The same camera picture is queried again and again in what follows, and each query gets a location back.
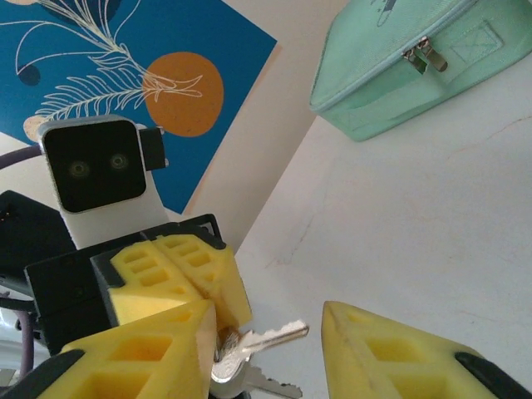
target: silver key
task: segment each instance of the silver key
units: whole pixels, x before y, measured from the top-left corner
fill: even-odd
[[[291,342],[294,339],[306,337],[307,334],[308,325],[298,320],[297,322],[286,324],[280,330],[269,330],[264,334],[249,331],[243,335],[237,332],[229,335],[219,351],[221,359],[213,365],[211,393],[219,399],[236,397],[248,389],[246,387],[247,381],[251,381],[254,385],[258,385],[254,389],[261,389],[259,386],[262,385],[264,389],[273,390],[273,394],[275,394],[275,390],[279,391],[281,389],[282,392],[284,389],[288,394],[299,395],[295,396],[295,398],[300,398],[300,390],[292,386],[283,388],[283,385],[278,382],[269,382],[268,378],[262,375],[262,372],[251,371],[248,376],[248,370],[253,369],[249,365],[249,360],[257,352],[282,343]]]
[[[281,384],[272,378],[265,377],[260,368],[250,366],[248,370],[246,370],[244,377],[243,391],[251,392],[255,389],[286,399],[300,399],[303,397],[301,389],[295,385]]]
[[[261,352],[294,339],[306,337],[308,325],[301,320],[284,325],[280,330],[268,330],[264,334],[254,331],[245,333],[239,340],[234,351],[241,360],[248,358],[254,353]]]

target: blue poster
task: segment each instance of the blue poster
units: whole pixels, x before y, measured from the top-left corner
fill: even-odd
[[[0,131],[117,114],[162,126],[182,212],[275,40],[221,0],[0,0]]]

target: orange circle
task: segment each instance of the orange circle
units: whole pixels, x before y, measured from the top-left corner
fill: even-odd
[[[198,91],[201,96],[161,91],[158,98],[153,93],[146,98],[148,112],[157,125],[183,137],[203,135],[213,127],[224,104],[224,82],[211,61],[193,52],[174,52],[155,60],[148,71],[175,81],[177,89],[188,86],[180,82],[202,76],[189,89]],[[146,78],[142,87],[149,94]]]

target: robot eye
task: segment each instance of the robot eye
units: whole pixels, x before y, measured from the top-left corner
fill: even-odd
[[[124,170],[127,168],[130,162],[128,161],[125,155],[114,154],[110,159],[110,163],[111,168],[113,168],[114,170]]]
[[[68,168],[68,173],[75,179],[82,179],[91,173],[91,168],[82,160],[75,160]]]

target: pouch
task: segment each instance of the pouch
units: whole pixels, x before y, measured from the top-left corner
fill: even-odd
[[[366,140],[530,52],[529,0],[352,0],[329,29],[310,108]]]

